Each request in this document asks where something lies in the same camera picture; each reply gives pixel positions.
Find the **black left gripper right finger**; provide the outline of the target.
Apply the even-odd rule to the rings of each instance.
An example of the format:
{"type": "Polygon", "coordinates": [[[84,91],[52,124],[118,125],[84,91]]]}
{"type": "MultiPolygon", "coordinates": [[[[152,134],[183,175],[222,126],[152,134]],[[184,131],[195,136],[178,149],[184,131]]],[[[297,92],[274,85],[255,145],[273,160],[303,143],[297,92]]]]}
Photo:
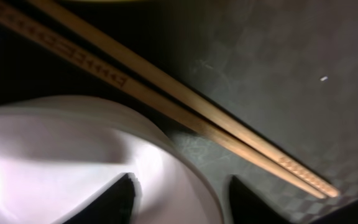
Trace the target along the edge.
{"type": "Polygon", "coordinates": [[[234,224],[290,224],[235,175],[229,181],[228,199],[234,224]]]}

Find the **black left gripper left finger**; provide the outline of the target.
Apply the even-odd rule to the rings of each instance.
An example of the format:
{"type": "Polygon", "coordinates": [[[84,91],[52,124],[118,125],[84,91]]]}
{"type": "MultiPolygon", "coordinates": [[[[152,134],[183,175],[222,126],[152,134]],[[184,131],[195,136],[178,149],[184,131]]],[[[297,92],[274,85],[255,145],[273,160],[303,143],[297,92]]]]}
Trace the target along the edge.
{"type": "Polygon", "coordinates": [[[130,224],[134,202],[134,183],[129,174],[124,174],[64,224],[130,224]]]}

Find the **pink plastic bowl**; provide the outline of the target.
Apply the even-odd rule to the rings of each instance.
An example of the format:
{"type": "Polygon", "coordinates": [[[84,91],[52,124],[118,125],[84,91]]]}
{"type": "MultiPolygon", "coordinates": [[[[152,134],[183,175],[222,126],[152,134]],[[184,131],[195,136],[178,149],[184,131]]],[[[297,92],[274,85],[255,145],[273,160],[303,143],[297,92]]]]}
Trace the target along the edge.
{"type": "Polygon", "coordinates": [[[212,186],[140,113],[90,96],[0,106],[0,223],[65,223],[128,176],[131,223],[222,223],[212,186]]]}

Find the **yellow plastic plate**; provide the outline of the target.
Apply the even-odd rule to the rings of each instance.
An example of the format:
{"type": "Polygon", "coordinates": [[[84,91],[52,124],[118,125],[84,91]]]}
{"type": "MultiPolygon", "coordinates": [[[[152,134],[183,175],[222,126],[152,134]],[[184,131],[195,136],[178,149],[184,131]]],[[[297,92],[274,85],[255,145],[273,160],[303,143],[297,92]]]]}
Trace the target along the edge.
{"type": "Polygon", "coordinates": [[[107,3],[107,2],[138,2],[143,0],[67,0],[67,1],[107,3]]]}

